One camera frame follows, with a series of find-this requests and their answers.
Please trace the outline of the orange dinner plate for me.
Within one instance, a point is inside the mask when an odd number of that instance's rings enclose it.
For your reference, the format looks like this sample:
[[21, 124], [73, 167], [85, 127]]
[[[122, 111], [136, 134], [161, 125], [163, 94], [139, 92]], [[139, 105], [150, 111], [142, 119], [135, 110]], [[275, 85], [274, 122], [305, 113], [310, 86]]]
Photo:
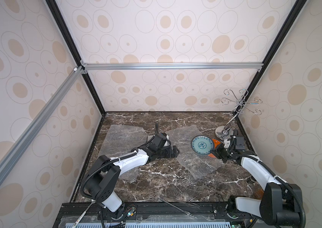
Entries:
[[[221, 142], [216, 140], [216, 139], [213, 139], [212, 141], [214, 143], [214, 148], [215, 149], [221, 144]], [[214, 156], [212, 153], [210, 153], [208, 156], [211, 157], [211, 158], [216, 158], [216, 156]]]

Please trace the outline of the teal patterned dinner plate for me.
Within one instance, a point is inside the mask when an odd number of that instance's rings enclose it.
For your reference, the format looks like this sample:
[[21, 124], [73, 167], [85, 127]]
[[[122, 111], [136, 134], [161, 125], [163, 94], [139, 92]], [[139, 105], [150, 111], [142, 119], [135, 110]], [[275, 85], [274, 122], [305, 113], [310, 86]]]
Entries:
[[214, 150], [215, 145], [211, 138], [199, 135], [193, 138], [191, 147], [198, 155], [209, 155]]

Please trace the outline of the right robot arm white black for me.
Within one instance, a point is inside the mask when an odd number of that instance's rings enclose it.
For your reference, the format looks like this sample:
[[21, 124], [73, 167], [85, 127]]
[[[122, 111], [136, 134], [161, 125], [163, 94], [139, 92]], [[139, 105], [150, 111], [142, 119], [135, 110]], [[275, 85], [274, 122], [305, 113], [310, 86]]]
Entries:
[[233, 161], [247, 170], [263, 189], [261, 199], [231, 196], [226, 211], [230, 215], [246, 212], [262, 220], [265, 224], [304, 228], [306, 213], [303, 207], [302, 190], [275, 174], [251, 150], [247, 150], [244, 137], [234, 130], [232, 134], [224, 130], [222, 143], [212, 154], [223, 162]]

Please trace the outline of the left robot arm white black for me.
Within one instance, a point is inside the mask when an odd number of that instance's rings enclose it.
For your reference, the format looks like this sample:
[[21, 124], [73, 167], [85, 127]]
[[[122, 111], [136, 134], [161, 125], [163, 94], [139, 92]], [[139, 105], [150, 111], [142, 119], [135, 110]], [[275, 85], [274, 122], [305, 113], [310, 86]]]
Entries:
[[159, 159], [178, 157], [180, 151], [166, 133], [156, 133], [149, 141], [120, 157], [100, 156], [84, 176], [80, 185], [83, 197], [94, 200], [110, 212], [124, 209], [123, 201], [115, 193], [116, 183], [124, 173]]

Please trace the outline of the bubble wrap around orange plate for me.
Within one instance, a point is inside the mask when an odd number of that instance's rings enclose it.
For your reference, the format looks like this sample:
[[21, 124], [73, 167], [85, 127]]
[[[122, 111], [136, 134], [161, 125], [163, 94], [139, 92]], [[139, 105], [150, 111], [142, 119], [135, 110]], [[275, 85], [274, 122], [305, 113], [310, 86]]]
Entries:
[[117, 157], [125, 155], [146, 142], [147, 133], [141, 127], [111, 125], [98, 156]]

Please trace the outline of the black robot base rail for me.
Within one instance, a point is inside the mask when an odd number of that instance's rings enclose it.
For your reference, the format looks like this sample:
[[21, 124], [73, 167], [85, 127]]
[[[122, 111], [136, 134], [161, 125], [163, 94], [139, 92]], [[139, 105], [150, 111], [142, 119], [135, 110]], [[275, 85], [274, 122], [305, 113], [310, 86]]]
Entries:
[[[65, 203], [55, 228], [71, 228], [90, 203]], [[262, 220], [246, 212], [230, 215], [226, 202], [131, 202], [122, 215], [93, 204], [77, 228], [258, 228]]]

